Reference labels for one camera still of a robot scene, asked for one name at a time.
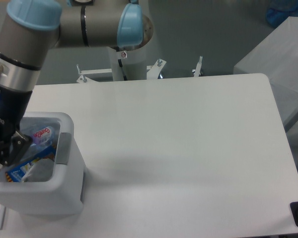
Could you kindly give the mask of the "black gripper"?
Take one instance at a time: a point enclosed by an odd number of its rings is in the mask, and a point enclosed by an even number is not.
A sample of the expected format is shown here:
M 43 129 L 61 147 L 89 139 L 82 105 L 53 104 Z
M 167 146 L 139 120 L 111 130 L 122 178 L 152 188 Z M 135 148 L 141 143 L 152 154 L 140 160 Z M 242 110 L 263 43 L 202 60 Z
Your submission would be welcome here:
M 0 86 L 0 171 L 2 165 L 18 163 L 33 142 L 18 130 L 31 95 Z

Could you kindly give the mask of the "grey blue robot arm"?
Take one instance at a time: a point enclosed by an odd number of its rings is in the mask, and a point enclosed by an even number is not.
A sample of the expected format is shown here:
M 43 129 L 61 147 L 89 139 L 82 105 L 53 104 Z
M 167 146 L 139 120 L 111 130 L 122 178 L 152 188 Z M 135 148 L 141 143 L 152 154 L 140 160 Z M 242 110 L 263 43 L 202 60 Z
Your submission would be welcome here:
M 0 170 L 18 163 L 31 138 L 20 131 L 52 48 L 138 47 L 145 17 L 136 0 L 11 0 L 0 32 Z

